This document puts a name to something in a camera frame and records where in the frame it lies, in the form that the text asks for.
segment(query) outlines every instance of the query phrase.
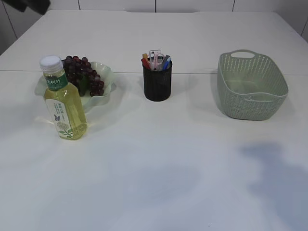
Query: green tea bottle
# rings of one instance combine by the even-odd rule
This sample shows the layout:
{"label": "green tea bottle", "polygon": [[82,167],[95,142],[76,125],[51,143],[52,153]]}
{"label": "green tea bottle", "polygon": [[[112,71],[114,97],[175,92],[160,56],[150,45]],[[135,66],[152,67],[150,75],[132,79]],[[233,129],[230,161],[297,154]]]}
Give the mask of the green tea bottle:
{"label": "green tea bottle", "polygon": [[67,81],[62,61],[57,56],[46,56],[40,61],[48,88],[45,102],[58,135],[67,140],[79,139],[88,124],[78,89]]}

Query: bottle label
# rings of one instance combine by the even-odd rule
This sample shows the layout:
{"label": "bottle label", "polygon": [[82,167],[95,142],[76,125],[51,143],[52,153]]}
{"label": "bottle label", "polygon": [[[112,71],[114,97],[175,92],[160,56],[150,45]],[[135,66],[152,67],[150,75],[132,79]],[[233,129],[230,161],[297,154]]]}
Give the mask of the bottle label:
{"label": "bottle label", "polygon": [[57,100],[46,100],[45,102],[59,136],[73,138],[73,130],[69,124],[64,103]]}
{"label": "bottle label", "polygon": [[48,76],[48,77],[45,77],[45,78],[46,78],[48,88],[50,90],[53,90],[53,91],[64,88],[68,84],[65,73],[63,75],[61,75],[60,77]]}

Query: green basket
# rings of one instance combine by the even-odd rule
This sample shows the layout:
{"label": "green basket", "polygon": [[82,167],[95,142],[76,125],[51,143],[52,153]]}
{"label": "green basket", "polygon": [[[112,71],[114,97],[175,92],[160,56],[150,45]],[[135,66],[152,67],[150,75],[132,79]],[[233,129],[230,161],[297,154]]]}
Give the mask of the green basket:
{"label": "green basket", "polygon": [[[233,57],[238,52],[252,58]],[[274,115],[288,94],[288,86],[274,61],[249,50],[224,53],[218,62],[218,94],[229,117],[265,120]]]}

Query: yellow liquid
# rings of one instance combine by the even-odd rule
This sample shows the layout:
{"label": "yellow liquid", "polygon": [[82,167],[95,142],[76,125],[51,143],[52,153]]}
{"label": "yellow liquid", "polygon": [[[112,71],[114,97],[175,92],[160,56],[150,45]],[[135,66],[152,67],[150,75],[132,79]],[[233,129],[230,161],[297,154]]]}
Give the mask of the yellow liquid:
{"label": "yellow liquid", "polygon": [[[52,75],[60,77],[63,74],[64,70],[61,70]],[[78,89],[71,83],[68,83],[68,85],[66,85],[64,88],[57,91],[47,89],[45,92],[45,100],[48,99],[58,100],[64,103],[68,120],[73,130],[72,138],[60,137],[67,140],[78,140],[87,131],[88,128]]]}

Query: basket handle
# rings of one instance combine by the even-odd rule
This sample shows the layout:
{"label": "basket handle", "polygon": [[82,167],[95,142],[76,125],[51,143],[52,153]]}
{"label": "basket handle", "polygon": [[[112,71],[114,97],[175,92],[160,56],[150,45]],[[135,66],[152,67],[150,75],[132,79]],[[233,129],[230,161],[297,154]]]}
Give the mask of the basket handle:
{"label": "basket handle", "polygon": [[[258,96],[264,96],[264,95],[269,96],[269,99],[268,100],[258,100],[257,99]],[[249,96],[244,97],[244,100],[249,101],[249,102],[265,102],[265,103],[272,103],[278,99],[279,97],[272,95],[272,94],[268,94],[268,93],[255,93],[255,94],[250,94]]]}
{"label": "basket handle", "polygon": [[255,56],[259,55],[258,53],[255,53],[254,51],[245,50],[245,49],[241,49],[241,50],[236,50],[236,51],[229,52],[229,55],[231,56],[232,54],[240,53],[240,52],[243,52],[243,53],[250,53],[250,54],[253,54],[253,55],[254,55],[253,57],[250,57],[250,58],[247,58],[247,59],[252,59],[252,58],[254,58]]}

